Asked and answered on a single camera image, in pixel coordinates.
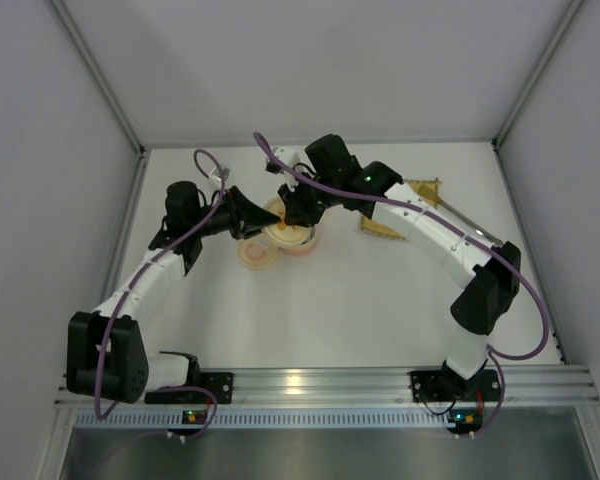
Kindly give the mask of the cream plain lid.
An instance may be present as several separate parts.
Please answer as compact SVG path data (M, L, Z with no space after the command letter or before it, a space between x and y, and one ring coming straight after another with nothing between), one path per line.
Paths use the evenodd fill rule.
M307 244L314 236L315 229L313 227L301 227L288 225L285 222L285 205L279 197L274 197L269 200L264 208L273 213L277 218L277 222L263 228L265 235L278 247L284 249L298 249L301 245Z

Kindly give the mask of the metal tongs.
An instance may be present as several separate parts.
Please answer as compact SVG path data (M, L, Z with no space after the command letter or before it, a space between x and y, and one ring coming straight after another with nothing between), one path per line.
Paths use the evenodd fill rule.
M451 214L453 214L454 216L456 216L459 220L461 220L466 225L471 227L482 238L489 240L490 242L492 242L494 245L496 245L498 247L501 247L504 245L504 242L501 239L499 239L498 237L496 237L495 235L493 235L492 233L490 233L489 231L487 231L486 229L481 227L478 223L476 223L474 220L470 219L468 216L466 216L465 214L460 212L458 209L453 207L450 203L443 200L440 197L440 195L431 187L423 184L416 188L416 192L421 197L423 197L425 200L429 201L432 205L442 207L445 210L447 210L448 212L450 212Z

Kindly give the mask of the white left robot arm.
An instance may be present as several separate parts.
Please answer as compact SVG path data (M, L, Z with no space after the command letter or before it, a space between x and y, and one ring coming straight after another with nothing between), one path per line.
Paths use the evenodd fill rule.
M139 266L91 312L68 325L66 387L96 400L134 403L144 394L198 387L192 354L155 347L162 328L154 312L198 260L206 237L252 238L279 218L231 187L213 205L201 202L190 181L166 190L166 214Z

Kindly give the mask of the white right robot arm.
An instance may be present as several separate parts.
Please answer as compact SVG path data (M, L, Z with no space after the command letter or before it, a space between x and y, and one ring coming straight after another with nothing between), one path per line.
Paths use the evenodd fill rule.
M311 227L341 206L397 232L447 272L462 291L450 307L457 329L442 370L450 385L472 381L486 364L497 320L519 292L520 250L476 240L386 164L360 165L335 134L303 155L275 148L267 168L285 177L278 194L287 224Z

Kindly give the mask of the pink lunch box bowl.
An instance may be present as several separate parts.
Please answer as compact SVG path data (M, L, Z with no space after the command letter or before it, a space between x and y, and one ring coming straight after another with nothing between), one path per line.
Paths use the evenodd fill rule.
M317 227L300 228L289 227L283 231L287 243L281 250L291 256L306 256L312 253L319 242L319 231Z

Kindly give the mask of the bamboo sushi mat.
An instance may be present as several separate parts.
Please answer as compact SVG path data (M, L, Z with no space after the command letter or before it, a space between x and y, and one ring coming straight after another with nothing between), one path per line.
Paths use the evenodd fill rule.
M436 208L440 204L441 198L439 195L439 186L441 181L438 178L433 180L404 179L404 181L416 194L422 197L433 208ZM358 227L361 232L375 237L387 240L406 241L406 238L399 232L364 215L360 216Z

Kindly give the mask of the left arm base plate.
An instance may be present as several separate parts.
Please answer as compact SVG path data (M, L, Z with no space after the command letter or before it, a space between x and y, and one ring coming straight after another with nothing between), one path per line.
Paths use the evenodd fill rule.
M231 372L194 372L181 386L160 387L147 392L146 404L194 405L212 403L212 394L219 405L232 403L234 375Z

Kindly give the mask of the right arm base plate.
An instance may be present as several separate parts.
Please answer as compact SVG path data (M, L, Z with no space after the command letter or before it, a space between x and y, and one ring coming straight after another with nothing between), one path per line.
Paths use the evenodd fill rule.
M452 401L496 402L502 392L495 369L482 369L469 379L443 365L439 369L414 370L409 373L411 390L416 402L445 403Z

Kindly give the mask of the left aluminium frame post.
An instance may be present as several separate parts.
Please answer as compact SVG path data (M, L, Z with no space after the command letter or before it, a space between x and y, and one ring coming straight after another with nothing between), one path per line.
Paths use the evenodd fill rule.
M142 157L145 152L145 147L135 132L117 95L66 3L60 0L46 0L44 4L56 19L59 28L74 49L78 60L85 68L88 77L94 84L98 94L132 151L138 158Z

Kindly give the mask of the aluminium frame post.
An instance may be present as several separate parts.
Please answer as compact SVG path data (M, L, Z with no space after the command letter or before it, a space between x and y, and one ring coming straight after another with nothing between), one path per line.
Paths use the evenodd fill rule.
M536 88L547 74L549 67L559 54L561 46L570 34L587 4L588 1L586 0L571 0L566 2L565 8L549 30L537 58L534 60L528 74L525 76L524 81L518 89L495 136L491 140L491 145L496 153L500 151L511 134L525 107L534 95Z
M142 157L145 152L145 147L135 132L117 95L66 3L60 0L46 0L44 4L56 19L59 28L74 49L78 60L85 68L88 77L94 84L98 94L132 151L138 158Z

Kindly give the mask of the right aluminium frame post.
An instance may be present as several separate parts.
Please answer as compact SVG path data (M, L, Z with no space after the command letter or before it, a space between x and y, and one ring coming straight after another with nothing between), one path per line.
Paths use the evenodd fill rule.
M570 34L587 4L588 1L586 0L571 0L566 2L565 8L549 30L537 58L534 60L528 74L525 76L524 81L518 89L495 136L491 140L491 145L496 153L500 151L511 134L525 107L534 95L536 88L547 74L549 67L559 54L561 46Z

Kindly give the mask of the aluminium mounting rail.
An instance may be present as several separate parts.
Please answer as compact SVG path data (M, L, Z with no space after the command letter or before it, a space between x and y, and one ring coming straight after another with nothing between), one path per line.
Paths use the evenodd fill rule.
M335 409L446 407L473 408L476 401L416 402L409 373L434 367L203 369L234 375L232 403L222 408ZM505 407L559 407L597 404L589 370L569 365L505 365L498 374Z

